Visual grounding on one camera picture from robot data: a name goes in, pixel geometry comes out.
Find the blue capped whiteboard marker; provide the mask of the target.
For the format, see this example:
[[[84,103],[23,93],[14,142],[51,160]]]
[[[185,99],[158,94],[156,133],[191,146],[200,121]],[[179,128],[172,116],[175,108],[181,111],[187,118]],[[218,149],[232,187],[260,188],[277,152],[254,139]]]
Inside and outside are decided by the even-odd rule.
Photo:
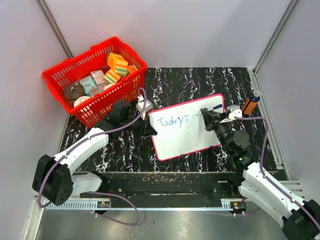
[[[216,106],[213,106],[213,107],[210,107],[210,108],[203,108],[204,110],[208,110],[208,111],[213,111],[213,110],[218,110],[220,108],[223,108],[223,105],[222,104],[218,104]]]

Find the pink framed whiteboard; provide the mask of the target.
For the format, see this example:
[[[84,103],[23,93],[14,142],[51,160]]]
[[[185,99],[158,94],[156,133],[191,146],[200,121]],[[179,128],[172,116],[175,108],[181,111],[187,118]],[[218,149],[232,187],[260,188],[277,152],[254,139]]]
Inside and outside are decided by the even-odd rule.
[[[222,113],[224,96],[218,93],[148,113],[150,125],[157,132],[151,139],[159,161],[220,145],[215,132],[205,129],[202,108],[215,108]]]

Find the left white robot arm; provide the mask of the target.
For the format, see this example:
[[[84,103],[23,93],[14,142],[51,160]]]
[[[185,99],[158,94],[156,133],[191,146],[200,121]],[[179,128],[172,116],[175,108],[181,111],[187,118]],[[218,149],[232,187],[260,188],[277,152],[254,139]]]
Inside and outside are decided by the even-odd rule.
[[[143,137],[156,135],[147,112],[153,106],[149,100],[138,102],[137,110],[126,100],[118,100],[100,121],[75,144],[54,155],[43,155],[37,163],[32,189],[56,206],[70,197],[92,192],[96,197],[107,195],[107,178],[97,171],[75,175],[77,168],[97,150],[106,146],[122,130],[138,131]]]

